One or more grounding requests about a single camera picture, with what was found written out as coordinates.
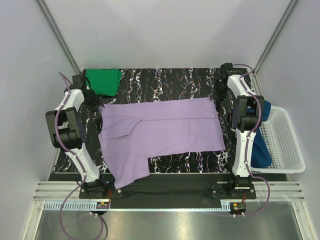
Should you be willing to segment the purple t shirt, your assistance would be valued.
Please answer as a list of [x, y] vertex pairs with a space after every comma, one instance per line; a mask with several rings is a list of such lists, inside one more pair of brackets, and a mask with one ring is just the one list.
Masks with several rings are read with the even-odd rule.
[[149, 158], [226, 149], [209, 97], [105, 104], [100, 114], [102, 157], [116, 189], [149, 176]]

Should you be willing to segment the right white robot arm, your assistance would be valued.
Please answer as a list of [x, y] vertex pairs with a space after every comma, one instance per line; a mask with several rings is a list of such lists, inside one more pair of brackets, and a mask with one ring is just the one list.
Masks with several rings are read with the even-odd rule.
[[254, 193], [252, 185], [251, 160], [254, 139], [262, 122], [264, 97], [256, 95], [245, 83], [245, 76], [236, 70], [237, 65], [226, 62], [220, 66], [220, 78], [215, 81], [210, 99], [214, 100], [217, 111], [232, 92], [236, 98], [231, 124], [236, 130], [236, 151], [230, 179], [220, 192], [231, 198], [242, 198]]

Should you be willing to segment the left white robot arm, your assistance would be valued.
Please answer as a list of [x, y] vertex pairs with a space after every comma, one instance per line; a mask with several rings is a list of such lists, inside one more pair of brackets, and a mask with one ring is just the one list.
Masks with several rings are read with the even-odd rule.
[[64, 152], [79, 171], [81, 182], [78, 186], [82, 197], [103, 198], [108, 193], [108, 186], [87, 150], [87, 133], [79, 114], [82, 105], [97, 110], [102, 105], [101, 99], [92, 90], [86, 76], [74, 75], [69, 81], [63, 73], [58, 74], [66, 89], [58, 107], [45, 113], [51, 143]]

